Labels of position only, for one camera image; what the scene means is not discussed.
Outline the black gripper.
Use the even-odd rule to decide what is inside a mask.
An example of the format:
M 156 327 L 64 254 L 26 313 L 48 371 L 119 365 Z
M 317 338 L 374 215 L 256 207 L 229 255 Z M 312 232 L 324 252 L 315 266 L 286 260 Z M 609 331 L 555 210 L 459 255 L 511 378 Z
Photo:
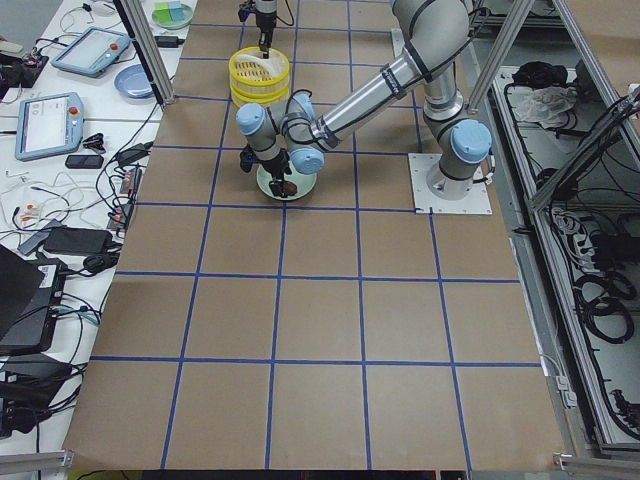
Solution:
M 274 23 L 259 24 L 260 36 L 258 46 L 260 49 L 270 49 L 273 41 L 273 34 L 276 28 Z
M 264 169 L 271 175 L 269 189 L 274 197 L 281 196 L 281 188 L 284 187 L 285 175 L 291 174 L 289 157 L 286 152 L 279 152 L 271 160 L 264 162 Z

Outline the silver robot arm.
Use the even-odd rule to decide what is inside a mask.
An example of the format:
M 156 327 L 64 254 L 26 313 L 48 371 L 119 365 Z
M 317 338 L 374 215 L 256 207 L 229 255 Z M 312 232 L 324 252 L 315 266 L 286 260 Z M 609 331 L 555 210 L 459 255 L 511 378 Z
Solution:
M 264 55 L 268 56 L 277 24 L 277 1 L 243 1 L 238 7 L 239 21 L 245 22 L 250 15 L 254 15 L 256 26 L 260 30 L 258 47 Z
M 247 140 L 240 167 L 250 172 L 261 166 L 272 197 L 297 194 L 289 175 L 315 175 L 325 153 L 418 86 L 425 91 L 424 121 L 441 149 L 427 186 L 445 200 L 468 194 L 492 146 L 488 128 L 464 113 L 456 84 L 454 60 L 470 41 L 470 11 L 451 0 L 394 1 L 391 10 L 404 38 L 401 53 L 328 112 L 316 115 L 306 91 L 269 107 L 248 103 L 238 110 L 236 123 Z

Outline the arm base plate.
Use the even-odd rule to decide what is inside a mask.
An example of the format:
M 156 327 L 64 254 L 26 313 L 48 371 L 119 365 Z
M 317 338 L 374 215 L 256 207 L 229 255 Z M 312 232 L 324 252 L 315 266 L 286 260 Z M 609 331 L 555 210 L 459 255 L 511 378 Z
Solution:
M 453 180 L 440 171 L 440 154 L 410 153 L 409 172 L 417 214 L 491 215 L 482 168 L 467 180 Z

